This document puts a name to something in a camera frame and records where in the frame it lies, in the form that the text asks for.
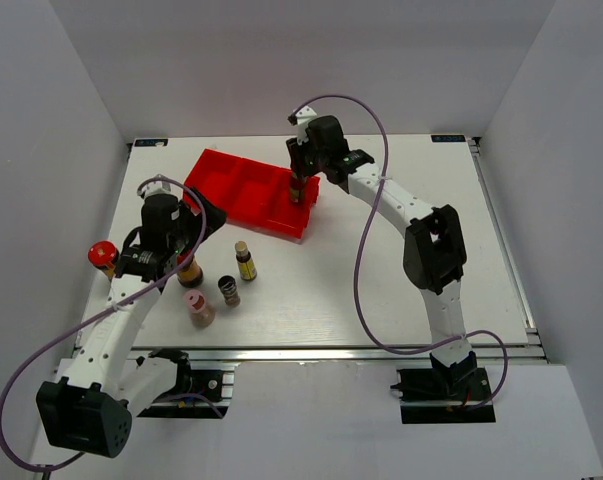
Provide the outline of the green-label red sauce bottle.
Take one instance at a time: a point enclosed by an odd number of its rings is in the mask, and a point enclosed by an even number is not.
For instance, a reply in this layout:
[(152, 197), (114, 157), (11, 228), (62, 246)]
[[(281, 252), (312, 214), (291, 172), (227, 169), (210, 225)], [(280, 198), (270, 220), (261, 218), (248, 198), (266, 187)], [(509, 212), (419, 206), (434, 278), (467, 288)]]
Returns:
[(292, 172), (289, 179), (289, 199), (292, 203), (302, 203), (305, 197), (307, 178)]

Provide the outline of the yellow-label dark sauce bottle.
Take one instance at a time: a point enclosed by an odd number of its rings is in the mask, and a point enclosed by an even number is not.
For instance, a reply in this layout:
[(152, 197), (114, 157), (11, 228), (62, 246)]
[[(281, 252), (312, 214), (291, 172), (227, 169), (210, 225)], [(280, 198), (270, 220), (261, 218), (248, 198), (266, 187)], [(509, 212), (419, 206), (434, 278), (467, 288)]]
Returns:
[(244, 281), (255, 280), (257, 270), (246, 242), (238, 241), (235, 243), (235, 258), (241, 279)]

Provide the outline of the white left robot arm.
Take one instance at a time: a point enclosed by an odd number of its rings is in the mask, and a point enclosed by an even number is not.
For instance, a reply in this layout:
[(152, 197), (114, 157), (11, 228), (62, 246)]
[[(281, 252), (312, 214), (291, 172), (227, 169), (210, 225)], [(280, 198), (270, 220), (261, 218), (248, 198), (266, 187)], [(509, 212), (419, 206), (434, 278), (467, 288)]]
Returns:
[(132, 421), (155, 401), (193, 391), (186, 353), (159, 349), (130, 374), (123, 372), (147, 315), (160, 299), (160, 279), (181, 268), (195, 246), (226, 222), (205, 197), (200, 209), (164, 188), (143, 196), (141, 223), (126, 236), (107, 306), (87, 341), (56, 382), (39, 388), (36, 404), (50, 445), (114, 458), (126, 445)]

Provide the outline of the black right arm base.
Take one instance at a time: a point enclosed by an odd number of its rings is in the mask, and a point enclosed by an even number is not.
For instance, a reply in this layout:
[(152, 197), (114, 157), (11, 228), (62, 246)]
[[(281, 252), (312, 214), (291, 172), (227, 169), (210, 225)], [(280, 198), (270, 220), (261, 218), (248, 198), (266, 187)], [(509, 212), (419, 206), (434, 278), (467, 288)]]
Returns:
[(488, 424), (496, 422), (491, 386), (479, 368), (460, 387), (445, 389), (432, 369), (397, 371), (390, 392), (399, 400), (401, 421), (406, 425)]

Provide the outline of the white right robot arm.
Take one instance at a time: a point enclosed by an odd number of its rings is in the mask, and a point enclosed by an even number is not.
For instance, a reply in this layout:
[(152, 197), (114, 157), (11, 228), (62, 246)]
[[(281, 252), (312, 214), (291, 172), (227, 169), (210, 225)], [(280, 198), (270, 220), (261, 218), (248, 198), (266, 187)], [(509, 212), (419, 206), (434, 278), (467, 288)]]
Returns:
[(477, 362), (460, 302), (467, 253), (457, 211), (420, 200), (387, 177), (369, 154), (349, 147), (336, 117), (319, 116), (305, 107), (288, 121), (297, 129), (286, 142), (291, 200), (300, 200), (309, 178), (324, 174), (399, 232), (404, 242), (403, 270), (424, 300), (434, 345), (431, 370), (415, 389), (430, 398), (458, 397), (467, 389)]

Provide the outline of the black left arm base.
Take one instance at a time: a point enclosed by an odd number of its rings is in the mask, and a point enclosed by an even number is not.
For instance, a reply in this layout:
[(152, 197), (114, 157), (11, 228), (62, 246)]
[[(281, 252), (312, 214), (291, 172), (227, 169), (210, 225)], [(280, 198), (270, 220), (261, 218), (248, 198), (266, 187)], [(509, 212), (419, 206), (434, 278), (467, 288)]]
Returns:
[(228, 411), (234, 388), (234, 367), (192, 365), (190, 395), (143, 410), (140, 418), (221, 419)]

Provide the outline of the red three-compartment plastic tray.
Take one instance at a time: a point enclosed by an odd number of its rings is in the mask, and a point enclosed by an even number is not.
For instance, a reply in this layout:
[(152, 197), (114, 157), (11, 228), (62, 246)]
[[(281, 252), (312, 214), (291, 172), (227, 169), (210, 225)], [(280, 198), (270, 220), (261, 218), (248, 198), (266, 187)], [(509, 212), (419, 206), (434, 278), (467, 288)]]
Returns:
[(227, 214), (227, 221), (244, 228), (300, 240), (319, 196), (320, 179), (312, 177), (300, 203), (289, 198), (288, 168), (206, 149), (185, 179)]

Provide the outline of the red-cap dark sauce jar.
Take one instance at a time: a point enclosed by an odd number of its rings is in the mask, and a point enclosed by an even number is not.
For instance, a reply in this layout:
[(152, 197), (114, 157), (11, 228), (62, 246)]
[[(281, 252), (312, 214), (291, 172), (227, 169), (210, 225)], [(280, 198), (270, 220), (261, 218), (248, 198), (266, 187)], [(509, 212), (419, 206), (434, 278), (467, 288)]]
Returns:
[(186, 257), (186, 254), (177, 257), (177, 264), (183, 265), (177, 272), (177, 278), (183, 287), (194, 289), (203, 283), (204, 274), (195, 257), (192, 257), (189, 263), (185, 263)]

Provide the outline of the black-cap spice shaker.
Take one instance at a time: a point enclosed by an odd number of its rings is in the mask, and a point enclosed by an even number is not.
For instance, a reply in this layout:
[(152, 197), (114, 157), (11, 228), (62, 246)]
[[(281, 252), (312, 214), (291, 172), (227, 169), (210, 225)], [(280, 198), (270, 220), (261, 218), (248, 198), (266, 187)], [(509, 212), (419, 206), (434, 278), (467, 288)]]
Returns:
[(240, 304), (241, 298), (238, 293), (237, 282), (233, 276), (224, 275), (220, 277), (217, 286), (227, 306), (237, 307)]

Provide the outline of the red-cap brown spice jar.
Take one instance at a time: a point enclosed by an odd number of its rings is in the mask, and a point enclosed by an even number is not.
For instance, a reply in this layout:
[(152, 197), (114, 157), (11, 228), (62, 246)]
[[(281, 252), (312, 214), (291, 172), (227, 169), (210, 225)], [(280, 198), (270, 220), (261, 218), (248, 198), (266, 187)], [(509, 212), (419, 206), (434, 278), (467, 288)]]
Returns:
[(119, 250), (108, 240), (93, 244), (87, 252), (88, 261), (109, 280), (114, 277)]

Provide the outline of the left blue table label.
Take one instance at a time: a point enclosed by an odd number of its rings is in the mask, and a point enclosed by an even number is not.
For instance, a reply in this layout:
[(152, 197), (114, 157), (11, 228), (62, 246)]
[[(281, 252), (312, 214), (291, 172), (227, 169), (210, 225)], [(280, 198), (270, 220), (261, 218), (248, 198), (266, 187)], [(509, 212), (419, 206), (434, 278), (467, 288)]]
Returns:
[(168, 144), (167, 138), (141, 138), (136, 139), (133, 143), (134, 148), (144, 148), (144, 147), (165, 147)]

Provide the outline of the blue table label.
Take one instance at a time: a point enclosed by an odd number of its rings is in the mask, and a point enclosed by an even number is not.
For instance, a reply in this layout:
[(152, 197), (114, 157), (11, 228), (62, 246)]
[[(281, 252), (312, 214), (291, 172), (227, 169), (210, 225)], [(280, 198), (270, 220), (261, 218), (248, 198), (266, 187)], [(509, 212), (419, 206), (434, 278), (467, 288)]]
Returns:
[(464, 135), (459, 134), (432, 134), (430, 136), (433, 143), (465, 143)]
[(168, 144), (167, 138), (141, 138), (136, 139), (133, 143), (134, 148), (144, 148), (144, 147), (165, 147)]

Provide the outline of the pink-cap spice jar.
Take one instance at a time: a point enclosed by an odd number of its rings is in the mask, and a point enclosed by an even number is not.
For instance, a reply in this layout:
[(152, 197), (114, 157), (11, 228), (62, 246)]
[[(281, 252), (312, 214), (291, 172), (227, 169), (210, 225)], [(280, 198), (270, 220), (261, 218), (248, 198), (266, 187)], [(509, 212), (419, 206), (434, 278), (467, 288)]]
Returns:
[(183, 301), (195, 327), (207, 328), (215, 320), (215, 309), (209, 304), (205, 296), (199, 290), (188, 290), (183, 296)]

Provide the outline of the right blue table label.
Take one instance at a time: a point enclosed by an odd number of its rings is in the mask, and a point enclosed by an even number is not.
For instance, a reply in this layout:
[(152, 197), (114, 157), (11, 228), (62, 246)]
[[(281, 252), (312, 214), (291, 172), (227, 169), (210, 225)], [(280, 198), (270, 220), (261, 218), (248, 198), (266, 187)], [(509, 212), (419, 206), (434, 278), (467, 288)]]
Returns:
[(465, 143), (464, 135), (459, 134), (432, 134), (430, 136), (433, 143)]

